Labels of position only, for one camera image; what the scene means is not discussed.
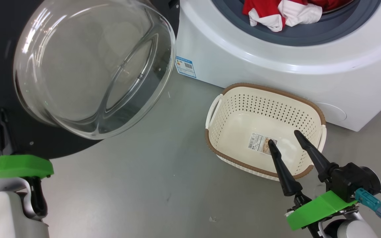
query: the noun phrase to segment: concrete floor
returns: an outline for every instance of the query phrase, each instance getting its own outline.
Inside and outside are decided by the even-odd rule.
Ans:
[[[174,72],[136,126],[52,160],[56,174],[42,181],[50,237],[310,237],[306,229],[290,230],[283,214],[292,198],[277,182],[236,169],[207,148],[206,112],[221,91]],[[327,128],[323,153],[330,161],[367,166],[381,178],[381,112],[359,132]],[[310,197],[320,185],[315,171],[299,182]],[[381,220],[368,208],[361,214],[381,237]]]

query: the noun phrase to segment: blue connector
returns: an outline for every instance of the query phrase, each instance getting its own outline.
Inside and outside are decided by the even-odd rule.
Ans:
[[[367,192],[364,188],[358,188],[355,191],[355,199],[362,205],[373,210],[381,219],[381,201],[379,199]]]

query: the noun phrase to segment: qr code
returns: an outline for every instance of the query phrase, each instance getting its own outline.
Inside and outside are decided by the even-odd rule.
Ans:
[[[193,69],[192,65],[190,63],[185,63],[185,67],[188,68],[188,69]]]

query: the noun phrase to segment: laundry basket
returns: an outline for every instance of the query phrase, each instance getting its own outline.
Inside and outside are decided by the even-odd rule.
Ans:
[[[277,89],[237,83],[224,89],[208,111],[205,138],[224,162],[254,175],[278,181],[267,145],[273,139],[295,179],[307,175],[313,163],[302,150],[299,130],[321,152],[325,118],[311,101]]]

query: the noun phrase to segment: white washing machine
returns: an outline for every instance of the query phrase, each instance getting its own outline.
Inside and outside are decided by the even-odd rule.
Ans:
[[[279,33],[251,27],[242,6],[243,0],[181,0],[180,73],[220,87],[245,82],[285,90],[354,131],[379,113],[380,0],[354,0],[318,23]]]

